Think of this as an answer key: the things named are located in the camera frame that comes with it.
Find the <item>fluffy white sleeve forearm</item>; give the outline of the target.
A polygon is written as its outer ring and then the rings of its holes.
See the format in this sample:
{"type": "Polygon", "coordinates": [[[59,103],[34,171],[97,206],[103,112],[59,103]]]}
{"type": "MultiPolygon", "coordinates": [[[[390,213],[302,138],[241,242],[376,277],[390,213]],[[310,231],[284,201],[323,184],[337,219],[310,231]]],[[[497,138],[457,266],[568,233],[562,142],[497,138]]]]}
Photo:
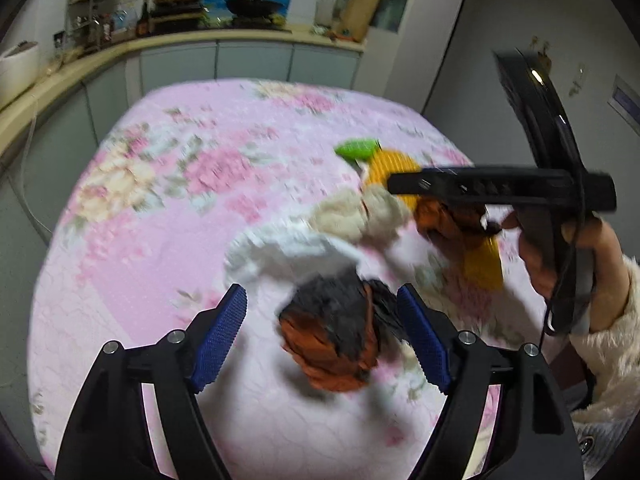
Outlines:
{"type": "Polygon", "coordinates": [[[622,316],[607,330],[570,337],[596,378],[593,402],[572,413],[577,439],[592,441],[582,456],[587,479],[613,456],[639,413],[639,266],[633,258],[624,257],[623,262],[630,292],[622,316]]]}

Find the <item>person's right hand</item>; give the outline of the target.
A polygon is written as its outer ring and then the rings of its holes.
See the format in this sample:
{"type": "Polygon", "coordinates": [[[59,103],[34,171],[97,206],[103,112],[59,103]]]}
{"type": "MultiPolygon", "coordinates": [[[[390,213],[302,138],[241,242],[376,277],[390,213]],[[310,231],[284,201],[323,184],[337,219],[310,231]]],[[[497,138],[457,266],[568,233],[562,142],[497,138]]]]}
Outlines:
{"type": "Polygon", "coordinates": [[[558,233],[567,242],[567,251],[555,264],[547,262],[514,211],[501,226],[521,231],[518,253],[533,289],[547,303],[545,334],[566,334],[576,327],[602,332],[623,315],[631,277],[620,241],[608,222],[592,217],[564,224],[558,233]]]}

